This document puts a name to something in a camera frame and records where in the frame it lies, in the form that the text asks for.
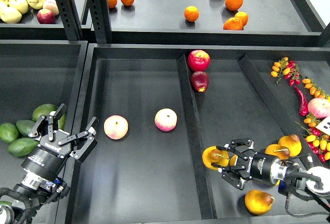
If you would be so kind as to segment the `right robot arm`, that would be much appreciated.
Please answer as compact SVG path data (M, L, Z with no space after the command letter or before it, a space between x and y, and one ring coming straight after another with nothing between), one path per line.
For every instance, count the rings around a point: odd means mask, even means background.
M286 196L285 210L288 215L296 218L326 215L326 220L329 221L329 169L314 166L311 156L307 156L310 168L305 170L292 160L280 160L277 156L257 152L254 150L254 141L250 138L231 140L230 143L216 146L215 149L237 156L233 165L211 163L211 166L221 173L222 179L233 187L243 190L245 183L250 180L268 186L279 182L278 192ZM325 211L292 214L289 212L291 195L303 201L314 200Z

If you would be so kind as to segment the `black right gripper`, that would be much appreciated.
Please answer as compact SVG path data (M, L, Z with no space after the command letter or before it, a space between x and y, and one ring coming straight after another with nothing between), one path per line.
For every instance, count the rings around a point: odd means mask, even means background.
M275 185L278 180L272 167L281 166L279 157L259 153L254 150L254 141L251 138L233 139L228 144L216 146L217 150L232 153L239 158L239 166L223 167L212 164L221 174L221 178L236 189L243 190L246 180L254 180L266 185ZM229 173L234 173L237 179L232 179Z

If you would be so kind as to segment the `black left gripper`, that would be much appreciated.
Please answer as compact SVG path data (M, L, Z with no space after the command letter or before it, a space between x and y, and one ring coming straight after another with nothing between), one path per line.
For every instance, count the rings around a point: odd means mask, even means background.
M98 123L92 117L84 131L70 135L58 129L58 120L67 112L68 107L61 104L56 111L48 116L41 115L31 129L28 137L40 143L23 161L21 167L47 181L54 181L69 156L79 163L85 161L94 147L96 131L93 125Z

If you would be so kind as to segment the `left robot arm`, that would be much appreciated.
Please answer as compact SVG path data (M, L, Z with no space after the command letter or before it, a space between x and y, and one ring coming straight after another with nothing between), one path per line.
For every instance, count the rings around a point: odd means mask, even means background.
M22 182L14 189L1 188L1 196L14 200L11 205L1 204L1 223L31 223L42 206L67 196L70 187L59 174L68 158L82 163L97 145L93 125L98 119L92 117L82 132L70 134L58 127L66 110L61 104L41 115L30 130L28 137L37 145L21 165L26 171Z

